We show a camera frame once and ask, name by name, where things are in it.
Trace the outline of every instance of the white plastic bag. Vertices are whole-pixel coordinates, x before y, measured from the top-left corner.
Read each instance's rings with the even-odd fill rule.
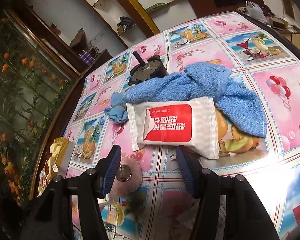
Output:
[[[254,18],[264,24],[268,23],[266,17],[263,14],[262,9],[260,8],[259,5],[257,5],[256,3],[253,3],[253,2],[246,1],[246,6],[247,6],[247,10],[252,18]]]
[[[146,144],[184,145],[217,159],[218,126],[212,98],[190,101],[127,103],[132,149]]]

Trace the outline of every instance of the wet wipes package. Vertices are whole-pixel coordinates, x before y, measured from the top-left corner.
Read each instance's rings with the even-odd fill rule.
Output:
[[[184,145],[208,159],[218,158],[217,118],[211,98],[127,103],[132,149],[146,144]]]

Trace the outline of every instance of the table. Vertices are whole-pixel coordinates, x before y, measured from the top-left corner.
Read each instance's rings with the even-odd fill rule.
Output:
[[[224,65],[232,70],[231,78],[239,86],[260,96],[268,120],[266,138],[244,153],[220,152],[218,160],[201,163],[219,175],[243,174],[280,238],[293,239],[300,231],[300,56],[291,52],[294,48],[283,38],[259,26],[236,12],[196,19],[124,51],[86,78],[64,136],[76,143],[76,151],[86,142],[90,127],[97,127],[97,132],[88,146],[92,155],[87,159],[73,156],[67,177],[94,167],[113,144],[122,148],[123,156],[139,162],[142,187],[120,199],[125,218],[117,233],[125,239],[187,239],[191,230],[176,218],[195,203],[185,191],[176,160],[170,157],[175,147],[146,146],[133,152],[129,122],[116,125],[104,116],[111,95],[129,88],[129,71],[138,64],[132,56],[134,50],[144,60],[160,55],[169,74],[199,61]],[[226,139],[231,136],[232,124],[224,121],[228,126],[223,137]],[[107,209],[102,216],[106,219]],[[75,197],[73,223],[75,235],[81,239]]]

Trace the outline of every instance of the white label tag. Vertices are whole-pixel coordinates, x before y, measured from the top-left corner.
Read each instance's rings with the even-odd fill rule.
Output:
[[[52,169],[53,169],[54,172],[59,172],[59,169],[58,169],[56,163],[54,163],[54,162],[51,163],[51,167],[52,167]]]

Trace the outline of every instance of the screw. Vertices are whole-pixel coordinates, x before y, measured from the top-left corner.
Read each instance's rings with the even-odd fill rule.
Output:
[[[96,170],[94,168],[90,168],[90,169],[87,169],[87,173],[89,175],[92,175],[92,174],[95,174],[96,173]]]
[[[244,176],[241,174],[237,175],[236,178],[238,181],[244,181]]]
[[[203,169],[201,170],[201,172],[202,172],[204,175],[208,175],[208,174],[211,173],[211,170],[208,169],[208,168],[203,168]]]
[[[57,175],[57,176],[54,176],[53,177],[53,180],[55,181],[55,182],[58,182],[58,181],[60,181],[62,179],[62,176],[61,175]]]

